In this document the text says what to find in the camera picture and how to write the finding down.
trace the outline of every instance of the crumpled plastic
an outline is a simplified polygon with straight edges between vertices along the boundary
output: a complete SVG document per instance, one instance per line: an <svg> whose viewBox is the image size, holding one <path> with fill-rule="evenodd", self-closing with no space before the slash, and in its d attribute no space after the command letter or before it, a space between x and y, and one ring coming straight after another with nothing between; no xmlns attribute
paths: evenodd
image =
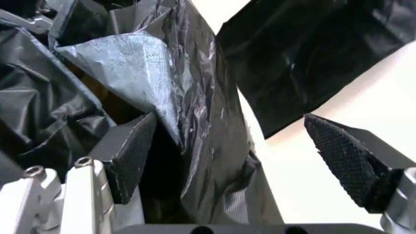
<svg viewBox="0 0 416 234"><path fill-rule="evenodd" d="M415 35L410 0L252 0L217 38L269 137Z"/></svg>
<svg viewBox="0 0 416 234"><path fill-rule="evenodd" d="M22 168L53 168L65 181L73 163L115 123L44 45L2 23L0 151Z"/></svg>
<svg viewBox="0 0 416 234"><path fill-rule="evenodd" d="M163 123L140 184L147 223L282 223L261 163L249 153L221 48L189 1L141 0L109 12L89 0L66 1L49 43Z"/></svg>

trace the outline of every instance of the trash bag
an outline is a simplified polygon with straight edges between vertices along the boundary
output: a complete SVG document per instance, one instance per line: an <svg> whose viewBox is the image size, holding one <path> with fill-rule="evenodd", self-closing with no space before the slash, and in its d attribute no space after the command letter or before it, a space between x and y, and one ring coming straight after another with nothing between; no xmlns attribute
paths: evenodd
<svg viewBox="0 0 416 234"><path fill-rule="evenodd" d="M2 24L0 53L0 151L22 168L53 168L63 182L73 163L115 124L25 29Z"/></svg>
<svg viewBox="0 0 416 234"><path fill-rule="evenodd" d="M217 38L269 137L415 34L410 0L252 0Z"/></svg>
<svg viewBox="0 0 416 234"><path fill-rule="evenodd" d="M141 0L111 11L66 1L49 43L162 122L140 183L147 223L282 223L261 163L249 153L221 48L189 1Z"/></svg>

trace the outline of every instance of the hole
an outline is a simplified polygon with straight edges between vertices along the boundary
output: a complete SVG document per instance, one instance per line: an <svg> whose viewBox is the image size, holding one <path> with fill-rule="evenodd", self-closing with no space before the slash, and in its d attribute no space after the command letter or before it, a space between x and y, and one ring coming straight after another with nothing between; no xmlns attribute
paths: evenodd
<svg viewBox="0 0 416 234"><path fill-rule="evenodd" d="M87 162L89 162L89 161L90 161L90 159L89 159L89 158L84 157L84 158L81 158L80 160L78 160L78 163L79 163L79 164L85 164L85 163L87 163Z"/></svg>
<svg viewBox="0 0 416 234"><path fill-rule="evenodd" d="M289 227L286 228L285 234L308 234L307 231L305 231L305 229L301 228L301 227Z"/></svg>
<svg viewBox="0 0 416 234"><path fill-rule="evenodd" d="M214 232L209 227L200 226L192 230L190 234L214 234Z"/></svg>
<svg viewBox="0 0 416 234"><path fill-rule="evenodd" d="M35 174L35 173L39 172L40 170L41 170L41 168L39 166L34 166L34 167L31 167L31 168L28 168L26 170L26 173L27 174Z"/></svg>

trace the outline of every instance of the screw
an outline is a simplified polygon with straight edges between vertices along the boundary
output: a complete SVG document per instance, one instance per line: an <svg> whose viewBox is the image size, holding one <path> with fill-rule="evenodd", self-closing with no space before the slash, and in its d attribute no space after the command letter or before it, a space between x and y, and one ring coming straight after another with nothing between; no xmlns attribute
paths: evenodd
<svg viewBox="0 0 416 234"><path fill-rule="evenodd" d="M94 160L91 157L82 157L74 163L75 168L94 166Z"/></svg>
<svg viewBox="0 0 416 234"><path fill-rule="evenodd" d="M46 179L46 171L42 166L29 167L23 172L23 178L36 178L42 182Z"/></svg>

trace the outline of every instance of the wrinkled black plastic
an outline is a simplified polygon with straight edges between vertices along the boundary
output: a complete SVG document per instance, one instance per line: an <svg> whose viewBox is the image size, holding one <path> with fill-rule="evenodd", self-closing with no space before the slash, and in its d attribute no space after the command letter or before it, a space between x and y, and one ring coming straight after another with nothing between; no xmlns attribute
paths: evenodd
<svg viewBox="0 0 416 234"><path fill-rule="evenodd" d="M268 137L415 34L411 0L252 0L218 40Z"/></svg>
<svg viewBox="0 0 416 234"><path fill-rule="evenodd" d="M65 174L115 125L93 94L24 29L0 28L0 150Z"/></svg>
<svg viewBox="0 0 416 234"><path fill-rule="evenodd" d="M249 153L235 83L194 6L141 0L83 26L108 37L73 38L72 20L97 19L92 8L73 11L88 2L66 2L50 46L131 105L154 110L165 126L156 129L140 185L146 222L281 223L262 166Z"/></svg>

